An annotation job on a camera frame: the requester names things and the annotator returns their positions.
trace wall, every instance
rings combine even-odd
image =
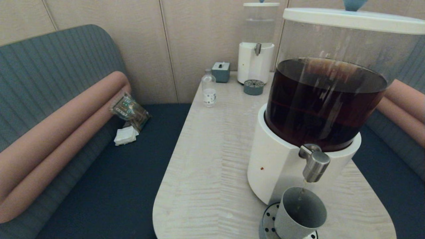
[[[54,30],[42,1],[0,0],[0,46]]]
[[[237,70],[244,2],[256,0],[0,0],[0,45],[54,31],[54,25],[96,24],[117,43],[138,101],[192,102],[205,68],[229,61]],[[342,0],[266,2],[281,3],[276,49],[287,5],[343,8]],[[425,19],[424,0],[369,0],[362,10]]]

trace dark blue seat cushion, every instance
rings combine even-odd
[[[190,104],[144,105],[135,142],[111,142],[37,238],[156,238],[152,208]]]
[[[421,178],[364,126],[353,157],[393,220],[397,238],[425,238],[425,185]]]

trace beverage dispenser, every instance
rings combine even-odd
[[[248,181],[266,204],[292,186],[318,196],[361,144],[359,128],[425,34],[425,21],[287,8],[269,100],[258,113]]]
[[[279,3],[244,3],[242,42],[239,44],[238,82],[267,83],[273,65],[275,17]]]

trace small glass bottle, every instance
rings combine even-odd
[[[205,70],[205,75],[202,77],[201,82],[204,106],[213,107],[217,101],[217,95],[215,91],[215,77],[211,74],[211,69]]]

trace white napkin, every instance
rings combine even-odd
[[[133,126],[128,126],[117,130],[115,139],[113,141],[115,142],[115,146],[125,145],[127,143],[135,141],[136,136],[138,135],[139,133],[135,128],[133,128]]]

